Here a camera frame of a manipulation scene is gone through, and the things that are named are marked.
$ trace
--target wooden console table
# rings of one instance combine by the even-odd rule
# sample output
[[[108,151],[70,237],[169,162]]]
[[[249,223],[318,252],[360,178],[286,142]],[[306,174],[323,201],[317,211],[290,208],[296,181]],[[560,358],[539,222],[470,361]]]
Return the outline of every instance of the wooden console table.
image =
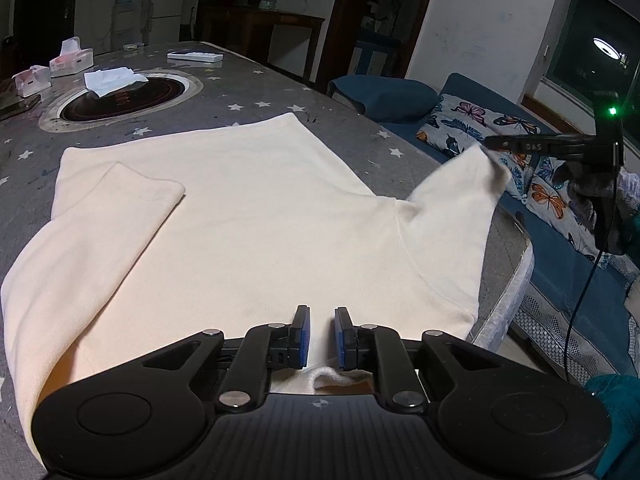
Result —
[[[311,70],[314,65],[320,28],[324,18],[316,16],[305,16],[304,14],[294,14],[292,12],[281,12],[279,10],[261,10],[248,7],[218,7],[205,6],[200,9],[202,12],[202,39],[213,43],[226,43],[226,38],[220,37],[220,32],[216,30],[216,25],[220,23],[238,23],[241,26],[240,45],[236,49],[238,54],[253,59],[262,64],[268,62],[269,48],[271,45],[271,35],[275,25],[291,25],[293,27],[306,27],[311,29],[309,47],[306,51],[305,71],[303,79],[309,82]],[[228,27],[224,28],[223,34],[226,36]]]

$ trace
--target hanging light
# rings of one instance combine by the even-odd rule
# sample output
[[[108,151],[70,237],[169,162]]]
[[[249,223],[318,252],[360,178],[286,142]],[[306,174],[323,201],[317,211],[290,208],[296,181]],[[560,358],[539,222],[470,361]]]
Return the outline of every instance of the hanging light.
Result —
[[[593,43],[611,59],[620,59],[620,53],[606,41],[601,40],[600,38],[593,38]]]

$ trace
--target metal screw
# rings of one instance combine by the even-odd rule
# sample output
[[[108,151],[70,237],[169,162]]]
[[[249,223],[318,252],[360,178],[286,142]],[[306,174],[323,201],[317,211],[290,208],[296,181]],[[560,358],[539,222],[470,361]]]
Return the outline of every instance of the metal screw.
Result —
[[[393,402],[398,406],[404,406],[405,408],[415,408],[420,406],[424,402],[424,395],[418,392],[412,392],[405,390],[404,392],[398,392],[392,397]]]
[[[220,403],[225,406],[229,406],[230,408],[239,408],[240,406],[244,406],[251,400],[249,394],[244,392],[240,392],[238,390],[231,390],[229,392],[225,392],[220,394],[218,397]]]

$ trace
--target white refrigerator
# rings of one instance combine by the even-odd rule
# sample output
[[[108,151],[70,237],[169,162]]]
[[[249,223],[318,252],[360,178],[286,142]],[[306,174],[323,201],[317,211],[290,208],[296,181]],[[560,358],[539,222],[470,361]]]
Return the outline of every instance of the white refrigerator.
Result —
[[[173,43],[180,38],[184,0],[149,0],[146,44]]]

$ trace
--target gray tablecloth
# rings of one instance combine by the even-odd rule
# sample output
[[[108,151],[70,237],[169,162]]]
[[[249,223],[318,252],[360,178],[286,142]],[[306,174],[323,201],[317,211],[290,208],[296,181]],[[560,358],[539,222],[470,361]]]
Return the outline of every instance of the gray tablecloth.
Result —
[[[0,281],[26,243],[49,221],[60,157],[69,146],[107,146],[141,136],[252,123],[294,111],[378,195],[406,198],[439,166],[424,152],[343,105],[239,56],[225,52],[222,64],[215,68],[167,60],[168,52],[184,48],[221,52],[199,43],[151,46],[135,53],[98,56],[91,69],[175,69],[204,84],[198,94],[174,107],[78,132],[40,129],[38,121],[53,102],[74,88],[83,88],[79,74],[54,79],[52,89],[44,92],[43,101],[33,110],[0,123]],[[484,348],[497,348],[520,304],[532,262],[529,238],[498,208],[482,270],[479,320],[470,340]],[[39,478],[43,469],[24,443],[4,351],[0,352],[0,378],[4,378],[0,478]]]

